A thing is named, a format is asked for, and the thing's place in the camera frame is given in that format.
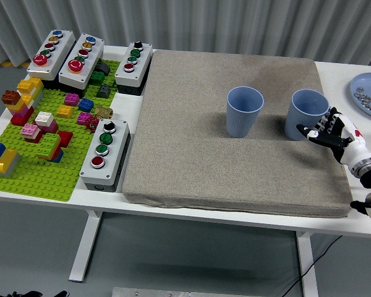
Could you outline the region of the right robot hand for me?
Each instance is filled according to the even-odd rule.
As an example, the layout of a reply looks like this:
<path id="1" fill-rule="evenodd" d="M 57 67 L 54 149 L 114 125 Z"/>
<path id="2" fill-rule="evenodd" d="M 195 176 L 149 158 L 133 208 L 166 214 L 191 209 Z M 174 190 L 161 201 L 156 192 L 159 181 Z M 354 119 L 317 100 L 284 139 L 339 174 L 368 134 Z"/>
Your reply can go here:
<path id="1" fill-rule="evenodd" d="M 361 132 L 335 107 L 329 108 L 315 127 L 297 124 L 296 128 L 310 142 L 331 149 L 336 161 L 351 170 L 371 162 L 371 152 Z"/>

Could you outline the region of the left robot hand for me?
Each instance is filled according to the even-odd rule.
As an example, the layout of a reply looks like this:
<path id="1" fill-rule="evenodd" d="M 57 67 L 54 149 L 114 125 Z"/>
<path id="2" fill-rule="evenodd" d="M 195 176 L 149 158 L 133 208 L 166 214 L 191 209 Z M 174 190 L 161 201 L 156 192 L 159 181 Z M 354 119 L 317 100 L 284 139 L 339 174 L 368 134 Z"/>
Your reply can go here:
<path id="1" fill-rule="evenodd" d="M 62 290 L 54 297 L 68 297 L 70 293 L 67 290 Z M 25 294 L 18 293 L 16 291 L 13 291 L 12 294 L 7 294 L 6 297 L 42 297 L 43 294 L 39 291 L 29 291 Z"/>

